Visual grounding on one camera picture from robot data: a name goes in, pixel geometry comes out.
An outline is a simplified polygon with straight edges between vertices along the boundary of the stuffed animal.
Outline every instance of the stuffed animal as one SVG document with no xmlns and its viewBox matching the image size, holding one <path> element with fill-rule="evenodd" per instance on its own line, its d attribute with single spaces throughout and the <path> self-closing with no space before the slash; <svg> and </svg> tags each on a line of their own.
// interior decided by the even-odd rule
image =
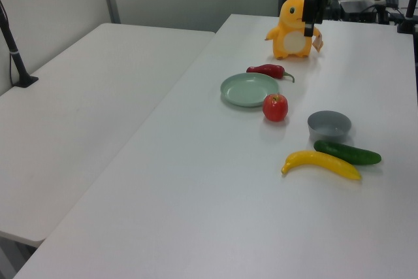
<svg viewBox="0 0 418 279">
<path fill-rule="evenodd" d="M 322 34 L 314 27 L 311 37 L 304 36 L 305 22 L 302 13 L 305 0 L 287 0 L 281 6 L 279 24 L 271 29 L 266 41 L 273 40 L 273 54 L 276 59 L 286 58 L 288 55 L 306 57 L 311 51 L 311 45 L 319 52 L 323 46 Z"/>
</svg>

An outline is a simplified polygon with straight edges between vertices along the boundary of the apple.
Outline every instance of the apple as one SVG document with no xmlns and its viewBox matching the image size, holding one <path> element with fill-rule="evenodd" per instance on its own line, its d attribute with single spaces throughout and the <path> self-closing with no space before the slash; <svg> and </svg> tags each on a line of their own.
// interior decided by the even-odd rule
<svg viewBox="0 0 418 279">
<path fill-rule="evenodd" d="M 283 95 L 270 94 L 264 99 L 263 112 L 270 121 L 282 121 L 286 117 L 287 111 L 287 99 Z"/>
</svg>

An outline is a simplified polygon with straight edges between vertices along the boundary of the gray bowl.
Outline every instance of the gray bowl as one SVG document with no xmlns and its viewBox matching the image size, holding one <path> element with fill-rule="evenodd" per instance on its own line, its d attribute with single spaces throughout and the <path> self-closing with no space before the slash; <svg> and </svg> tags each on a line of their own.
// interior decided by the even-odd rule
<svg viewBox="0 0 418 279">
<path fill-rule="evenodd" d="M 310 138 L 316 140 L 329 140 L 343 142 L 351 129 L 351 121 L 347 116 L 337 111 L 318 111 L 308 118 Z"/>
</svg>

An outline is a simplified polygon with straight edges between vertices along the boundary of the green cucumber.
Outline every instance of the green cucumber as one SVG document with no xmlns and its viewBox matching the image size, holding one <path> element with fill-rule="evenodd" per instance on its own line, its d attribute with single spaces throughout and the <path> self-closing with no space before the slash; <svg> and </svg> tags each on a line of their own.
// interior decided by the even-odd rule
<svg viewBox="0 0 418 279">
<path fill-rule="evenodd" d="M 332 155 L 352 165 L 374 165 L 381 161 L 378 153 L 326 140 L 317 140 L 313 147 L 317 152 Z"/>
</svg>

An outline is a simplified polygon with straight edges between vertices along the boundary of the yellow banana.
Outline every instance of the yellow banana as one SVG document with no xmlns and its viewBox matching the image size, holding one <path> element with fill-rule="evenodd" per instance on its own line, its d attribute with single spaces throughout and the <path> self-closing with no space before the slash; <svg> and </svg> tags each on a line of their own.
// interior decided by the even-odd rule
<svg viewBox="0 0 418 279">
<path fill-rule="evenodd" d="M 301 150 L 290 154 L 281 168 L 281 173 L 285 176 L 290 169 L 305 164 L 324 167 L 350 180 L 361 180 L 358 170 L 348 162 L 313 150 Z"/>
</svg>

